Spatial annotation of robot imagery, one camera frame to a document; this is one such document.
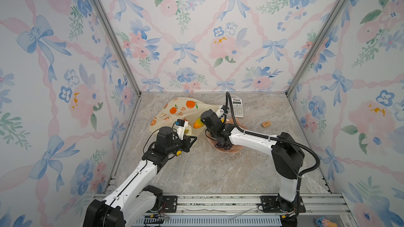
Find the purple grape bunch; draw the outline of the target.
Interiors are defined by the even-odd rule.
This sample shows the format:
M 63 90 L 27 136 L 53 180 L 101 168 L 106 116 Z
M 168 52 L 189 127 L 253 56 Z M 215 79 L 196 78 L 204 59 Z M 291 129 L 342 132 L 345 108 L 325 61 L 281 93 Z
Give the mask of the purple grape bunch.
M 227 143 L 216 143 L 215 147 L 224 151 L 229 151 L 232 148 L 232 144 Z

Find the pink wavy fruit plate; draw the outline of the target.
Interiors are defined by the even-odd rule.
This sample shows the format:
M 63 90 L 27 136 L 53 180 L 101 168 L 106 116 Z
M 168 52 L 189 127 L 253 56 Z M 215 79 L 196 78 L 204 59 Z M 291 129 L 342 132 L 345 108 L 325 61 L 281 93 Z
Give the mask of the pink wavy fruit plate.
M 243 129 L 248 129 L 245 125 L 243 125 L 238 118 L 236 118 L 236 122 L 238 123 L 238 125 L 243 128 Z M 227 119 L 226 121 L 227 124 L 234 124 L 233 119 Z M 244 146 L 239 146 L 239 145 L 233 145 L 231 146 L 229 149 L 227 148 L 219 148 L 217 147 L 217 141 L 210 135 L 210 133 L 207 131 L 207 129 L 205 130 L 205 136 L 207 137 L 208 141 L 210 142 L 210 144 L 219 152 L 222 153 L 229 153 L 229 154 L 235 154 L 240 152 Z

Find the orange green papaya fruit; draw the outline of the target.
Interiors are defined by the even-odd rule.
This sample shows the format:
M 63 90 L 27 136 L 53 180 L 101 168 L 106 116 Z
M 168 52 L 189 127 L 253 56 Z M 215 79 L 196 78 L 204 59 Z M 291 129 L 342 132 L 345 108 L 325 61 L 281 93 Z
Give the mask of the orange green papaya fruit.
M 201 118 L 198 118 L 198 119 L 194 122 L 194 124 L 193 124 L 193 128 L 194 128 L 194 129 L 200 129 L 200 128 L 204 127 L 204 126 L 205 126 L 205 125 L 204 125 L 204 123 L 202 122 Z

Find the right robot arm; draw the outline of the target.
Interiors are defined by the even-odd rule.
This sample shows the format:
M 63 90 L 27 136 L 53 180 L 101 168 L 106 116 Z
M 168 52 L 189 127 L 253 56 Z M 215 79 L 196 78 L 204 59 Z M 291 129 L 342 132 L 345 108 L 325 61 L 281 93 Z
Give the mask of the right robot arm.
M 251 148 L 273 158 L 280 175 L 280 190 L 274 203 L 260 203 L 260 211 L 284 212 L 286 218 L 297 217 L 303 211 L 300 196 L 303 175 L 320 166 L 320 158 L 314 151 L 295 142 L 285 132 L 270 136 L 243 129 L 236 122 L 222 122 L 212 110 L 202 113 L 201 122 L 219 144 Z

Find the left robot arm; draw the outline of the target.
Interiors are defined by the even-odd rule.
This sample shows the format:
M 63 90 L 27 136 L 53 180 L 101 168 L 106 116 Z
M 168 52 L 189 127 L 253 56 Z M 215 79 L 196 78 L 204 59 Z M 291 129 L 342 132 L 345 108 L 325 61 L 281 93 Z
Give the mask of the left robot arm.
M 84 227 L 130 227 L 146 212 L 162 210 L 163 191 L 149 185 L 171 158 L 189 152 L 196 136 L 184 127 L 162 127 L 145 150 L 131 175 L 102 201 L 93 200 L 85 214 Z

